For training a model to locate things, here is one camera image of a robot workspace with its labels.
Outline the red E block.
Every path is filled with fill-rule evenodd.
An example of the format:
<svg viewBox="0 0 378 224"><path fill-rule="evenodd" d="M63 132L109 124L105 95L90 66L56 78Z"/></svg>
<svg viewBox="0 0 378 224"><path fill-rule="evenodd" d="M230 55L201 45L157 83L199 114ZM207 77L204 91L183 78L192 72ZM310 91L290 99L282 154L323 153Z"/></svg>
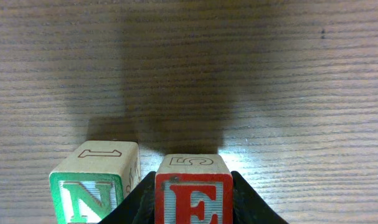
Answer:
<svg viewBox="0 0 378 224"><path fill-rule="evenodd" d="M233 177L220 155L166 155L154 192L155 223L233 222Z"/></svg>

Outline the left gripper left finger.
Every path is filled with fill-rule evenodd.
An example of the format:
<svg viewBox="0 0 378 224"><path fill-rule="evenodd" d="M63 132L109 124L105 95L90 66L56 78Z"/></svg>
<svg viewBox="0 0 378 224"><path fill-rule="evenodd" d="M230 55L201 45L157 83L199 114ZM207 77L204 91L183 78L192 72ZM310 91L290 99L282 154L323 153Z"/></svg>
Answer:
<svg viewBox="0 0 378 224"><path fill-rule="evenodd" d="M155 171L149 172L133 191L98 224L154 224Z"/></svg>

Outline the green N block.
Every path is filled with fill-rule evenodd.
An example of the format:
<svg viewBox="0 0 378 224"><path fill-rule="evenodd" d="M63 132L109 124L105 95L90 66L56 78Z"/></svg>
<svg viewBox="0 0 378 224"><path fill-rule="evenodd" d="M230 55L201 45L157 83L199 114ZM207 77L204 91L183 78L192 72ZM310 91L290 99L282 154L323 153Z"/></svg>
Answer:
<svg viewBox="0 0 378 224"><path fill-rule="evenodd" d="M86 141L49 174L58 223L98 223L141 181L139 146Z"/></svg>

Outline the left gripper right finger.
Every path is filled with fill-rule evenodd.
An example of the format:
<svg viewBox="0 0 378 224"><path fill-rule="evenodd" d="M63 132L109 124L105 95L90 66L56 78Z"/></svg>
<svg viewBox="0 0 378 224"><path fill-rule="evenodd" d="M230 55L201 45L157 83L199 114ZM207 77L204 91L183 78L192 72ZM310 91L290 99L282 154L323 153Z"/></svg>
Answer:
<svg viewBox="0 0 378 224"><path fill-rule="evenodd" d="M231 172L233 189L233 224L288 224L257 194L237 172Z"/></svg>

